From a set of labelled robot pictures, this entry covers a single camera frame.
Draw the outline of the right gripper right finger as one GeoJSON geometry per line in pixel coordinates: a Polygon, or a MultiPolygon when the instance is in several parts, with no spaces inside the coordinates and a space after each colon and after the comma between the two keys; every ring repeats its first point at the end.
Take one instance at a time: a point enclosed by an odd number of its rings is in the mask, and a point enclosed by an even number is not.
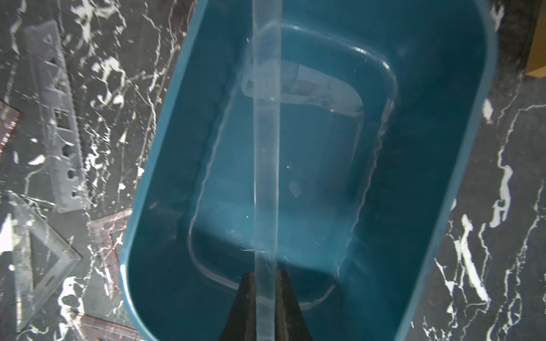
{"type": "Polygon", "coordinates": [[[289,274],[284,269],[280,270],[277,276],[275,339],[276,341],[312,340],[289,274]]]}

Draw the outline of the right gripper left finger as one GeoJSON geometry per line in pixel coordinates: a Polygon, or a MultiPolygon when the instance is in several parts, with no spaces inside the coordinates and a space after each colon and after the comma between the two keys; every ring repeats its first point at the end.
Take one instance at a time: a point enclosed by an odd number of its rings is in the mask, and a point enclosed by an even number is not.
{"type": "Polygon", "coordinates": [[[256,341],[256,285],[253,271],[242,278],[219,340],[256,341]]]}

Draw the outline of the pink large triangle ruler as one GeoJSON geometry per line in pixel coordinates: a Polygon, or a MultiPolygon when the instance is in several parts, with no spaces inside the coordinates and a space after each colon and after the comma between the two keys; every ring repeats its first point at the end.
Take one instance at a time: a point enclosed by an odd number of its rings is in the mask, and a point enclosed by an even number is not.
{"type": "MultiPolygon", "coordinates": [[[[123,308],[119,280],[119,253],[123,234],[132,209],[126,209],[89,221],[87,224],[92,241],[97,247],[97,259],[105,277],[107,298],[117,303],[115,310],[123,308]]],[[[70,325],[79,340],[141,340],[134,328],[106,321],[77,310],[70,311],[70,325]]]]}

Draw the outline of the teal plastic storage box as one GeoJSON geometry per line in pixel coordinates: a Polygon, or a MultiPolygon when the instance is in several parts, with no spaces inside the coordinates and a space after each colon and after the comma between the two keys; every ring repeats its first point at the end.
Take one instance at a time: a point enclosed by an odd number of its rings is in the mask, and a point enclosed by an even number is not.
{"type": "MultiPolygon", "coordinates": [[[[285,1],[279,232],[313,340],[403,340],[496,68],[488,1],[285,1]]],[[[218,340],[254,266],[250,1],[199,1],[119,261],[145,340],[218,340]]]]}

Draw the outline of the clear triangle set square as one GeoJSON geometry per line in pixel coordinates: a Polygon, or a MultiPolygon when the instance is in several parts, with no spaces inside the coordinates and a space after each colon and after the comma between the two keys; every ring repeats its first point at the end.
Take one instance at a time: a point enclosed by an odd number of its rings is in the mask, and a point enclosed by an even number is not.
{"type": "Polygon", "coordinates": [[[22,332],[81,255],[19,195],[9,191],[7,197],[13,228],[16,331],[22,332]]]}

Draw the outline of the clear straight stencil ruler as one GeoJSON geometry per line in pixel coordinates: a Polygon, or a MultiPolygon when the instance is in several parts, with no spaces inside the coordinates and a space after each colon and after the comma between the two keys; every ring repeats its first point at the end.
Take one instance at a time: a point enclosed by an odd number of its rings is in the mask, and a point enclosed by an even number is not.
{"type": "Polygon", "coordinates": [[[54,20],[24,29],[31,75],[38,95],[46,165],[60,213],[90,206],[80,135],[61,35],[54,20]]]}

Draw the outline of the clear plain straight ruler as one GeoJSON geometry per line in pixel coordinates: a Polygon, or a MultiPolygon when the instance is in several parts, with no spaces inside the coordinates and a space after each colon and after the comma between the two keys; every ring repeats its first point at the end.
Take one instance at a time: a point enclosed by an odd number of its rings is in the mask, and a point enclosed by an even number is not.
{"type": "Polygon", "coordinates": [[[282,2],[253,1],[255,307],[257,340],[274,340],[279,210],[282,2]]]}

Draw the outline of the pink straight stencil ruler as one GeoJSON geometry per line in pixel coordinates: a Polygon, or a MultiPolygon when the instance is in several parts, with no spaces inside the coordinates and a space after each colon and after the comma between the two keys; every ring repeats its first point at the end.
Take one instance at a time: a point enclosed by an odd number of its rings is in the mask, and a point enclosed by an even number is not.
{"type": "Polygon", "coordinates": [[[3,152],[4,148],[9,142],[11,135],[17,125],[18,119],[21,116],[21,112],[17,109],[12,108],[7,105],[7,103],[0,102],[0,112],[1,112],[1,140],[0,140],[0,153],[3,152]]]}

